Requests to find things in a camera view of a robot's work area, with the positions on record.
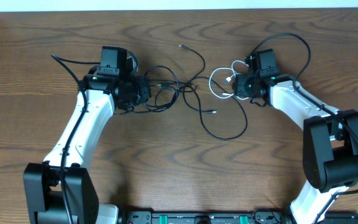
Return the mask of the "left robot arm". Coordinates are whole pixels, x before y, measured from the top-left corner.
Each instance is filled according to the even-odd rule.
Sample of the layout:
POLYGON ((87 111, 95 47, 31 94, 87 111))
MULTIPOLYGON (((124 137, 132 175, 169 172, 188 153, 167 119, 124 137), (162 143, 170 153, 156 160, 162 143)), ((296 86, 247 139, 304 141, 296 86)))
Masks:
POLYGON ((41 163, 24 170, 31 223, 120 223, 117 206, 101 203, 88 169, 100 135, 116 110, 133 112, 150 97, 149 81, 138 76, 131 51, 104 46, 100 62, 82 80, 73 114, 55 147, 41 163))

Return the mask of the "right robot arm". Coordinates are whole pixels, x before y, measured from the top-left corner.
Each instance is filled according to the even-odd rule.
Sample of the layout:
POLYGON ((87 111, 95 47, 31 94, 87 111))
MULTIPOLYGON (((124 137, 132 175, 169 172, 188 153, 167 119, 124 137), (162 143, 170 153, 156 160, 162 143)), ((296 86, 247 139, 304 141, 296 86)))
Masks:
POLYGON ((339 196, 358 194, 358 112, 329 106, 282 74, 272 49, 253 50, 245 65, 248 72, 235 75, 234 95, 262 99, 303 131, 306 182, 280 221, 319 223, 339 196))

